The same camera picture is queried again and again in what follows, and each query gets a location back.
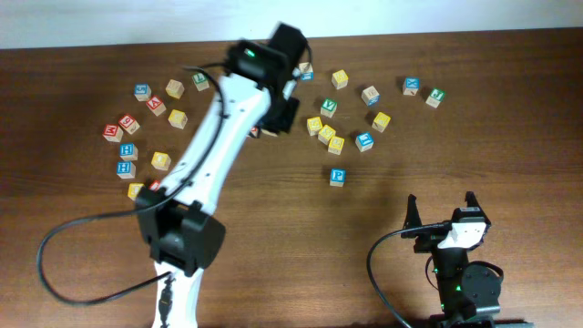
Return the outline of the blue P block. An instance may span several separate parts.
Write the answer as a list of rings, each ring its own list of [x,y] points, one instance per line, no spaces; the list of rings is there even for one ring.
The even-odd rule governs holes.
[[[334,187],[342,187],[346,179],[346,170],[333,168],[330,175],[330,185]]]

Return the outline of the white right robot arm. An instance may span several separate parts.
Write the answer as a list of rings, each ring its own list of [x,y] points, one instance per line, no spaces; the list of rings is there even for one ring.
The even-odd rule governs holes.
[[[450,220],[432,227],[421,221],[416,196],[407,200],[403,234],[414,239],[414,252],[429,253],[434,265],[436,289],[442,312],[432,315],[428,325],[436,328],[533,327],[524,320],[496,321],[501,312],[498,298],[504,280],[503,270],[486,261],[469,261],[468,253],[484,242],[491,221],[476,195],[465,194],[466,205],[453,211]]]

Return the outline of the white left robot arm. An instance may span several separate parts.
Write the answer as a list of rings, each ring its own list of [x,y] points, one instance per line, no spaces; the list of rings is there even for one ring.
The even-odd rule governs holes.
[[[154,324],[194,327],[202,274],[226,235],[213,216],[224,181],[253,128],[289,132],[300,104],[293,97],[307,38],[279,24],[265,44],[231,46],[225,73],[213,80],[210,108],[182,158],[157,190],[136,198],[138,225],[159,275]]]

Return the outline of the green V block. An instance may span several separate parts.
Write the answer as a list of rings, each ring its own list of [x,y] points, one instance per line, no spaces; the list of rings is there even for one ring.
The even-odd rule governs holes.
[[[335,100],[326,98],[321,105],[321,114],[327,118],[332,118],[337,108],[338,103]]]

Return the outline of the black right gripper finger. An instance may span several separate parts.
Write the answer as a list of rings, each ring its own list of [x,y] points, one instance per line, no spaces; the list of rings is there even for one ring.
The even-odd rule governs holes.
[[[410,194],[407,198],[407,208],[403,226],[403,229],[406,230],[406,232],[403,233],[403,237],[415,238],[416,232],[413,231],[413,228],[420,228],[422,225],[423,223],[416,205],[416,196]]]
[[[473,191],[467,191],[465,193],[465,202],[466,206],[463,208],[463,212],[478,213],[483,211]]]

